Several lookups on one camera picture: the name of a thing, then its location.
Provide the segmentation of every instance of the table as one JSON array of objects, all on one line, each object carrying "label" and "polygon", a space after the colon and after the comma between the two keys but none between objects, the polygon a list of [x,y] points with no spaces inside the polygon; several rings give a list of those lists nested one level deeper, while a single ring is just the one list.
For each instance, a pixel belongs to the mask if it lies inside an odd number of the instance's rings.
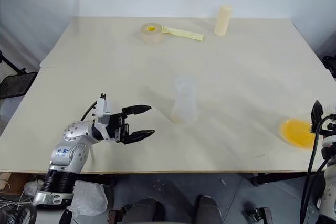
[{"label": "table", "polygon": [[[203,33],[204,42],[167,35],[141,41],[147,22]],[[310,150],[286,143],[279,125],[309,119],[315,100],[333,105],[336,86],[289,19],[232,19],[213,33],[215,19],[76,17],[41,63],[38,76],[0,137],[0,169],[45,172],[63,129],[79,120],[101,92],[130,130],[155,129],[131,145],[93,146],[84,173],[280,172],[308,167]],[[199,116],[170,120],[174,79],[195,78]],[[320,146],[314,169],[322,163]]]}]

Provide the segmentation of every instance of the cylindrical container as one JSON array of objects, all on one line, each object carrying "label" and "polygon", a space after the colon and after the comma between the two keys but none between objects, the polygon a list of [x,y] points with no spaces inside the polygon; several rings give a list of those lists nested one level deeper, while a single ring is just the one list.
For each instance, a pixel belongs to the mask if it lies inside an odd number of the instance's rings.
[{"label": "cylindrical container", "polygon": [[219,9],[218,19],[215,26],[215,35],[223,36],[226,34],[227,26],[229,24],[232,14],[232,7],[223,5]]},{"label": "cylindrical container", "polygon": [[148,44],[155,44],[163,40],[162,26],[157,23],[146,23],[141,27],[142,40]]},{"label": "cylindrical container", "polygon": [[197,119],[197,83],[188,76],[175,79],[175,103],[171,119],[175,123],[193,123]]}]

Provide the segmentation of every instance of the plastic bag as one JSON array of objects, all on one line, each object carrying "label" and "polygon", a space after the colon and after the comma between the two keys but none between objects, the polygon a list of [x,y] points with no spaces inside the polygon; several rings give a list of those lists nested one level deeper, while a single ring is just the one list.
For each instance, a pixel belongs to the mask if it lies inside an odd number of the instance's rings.
[{"label": "plastic bag", "polygon": [[95,216],[106,211],[108,201],[102,185],[78,180],[73,193],[71,206],[67,208],[74,218],[79,215]]}]

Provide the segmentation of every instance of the tabletop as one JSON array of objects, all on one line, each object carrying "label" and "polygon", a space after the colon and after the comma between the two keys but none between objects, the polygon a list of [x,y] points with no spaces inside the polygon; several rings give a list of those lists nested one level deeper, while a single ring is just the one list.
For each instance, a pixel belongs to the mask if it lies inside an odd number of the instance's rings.
[{"label": "tabletop", "polygon": [[[205,39],[165,35],[148,45],[140,36],[147,22]],[[315,100],[333,105],[334,79],[289,19],[232,19],[223,37],[214,35],[215,22],[74,18],[0,137],[0,169],[45,172],[63,129],[104,92],[113,113],[152,106],[127,120],[131,132],[156,132],[130,145],[94,145],[85,173],[306,170],[311,150],[291,146],[279,127],[289,118],[309,120]],[[198,87],[192,124],[171,120],[174,80],[181,75]],[[319,146],[314,169],[321,163]]]}]

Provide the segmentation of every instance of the beige cylinder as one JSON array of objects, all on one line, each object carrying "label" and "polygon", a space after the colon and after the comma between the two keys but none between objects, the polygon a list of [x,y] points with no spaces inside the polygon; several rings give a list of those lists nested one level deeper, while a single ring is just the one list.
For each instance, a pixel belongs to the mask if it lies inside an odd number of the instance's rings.
[{"label": "beige cylinder", "polygon": [[226,34],[227,26],[229,24],[232,13],[232,7],[229,5],[222,5],[219,9],[218,19],[215,26],[215,35],[223,36]]},{"label": "beige cylinder", "polygon": [[146,23],[141,27],[142,40],[148,44],[155,44],[163,40],[162,26],[157,23]]}]

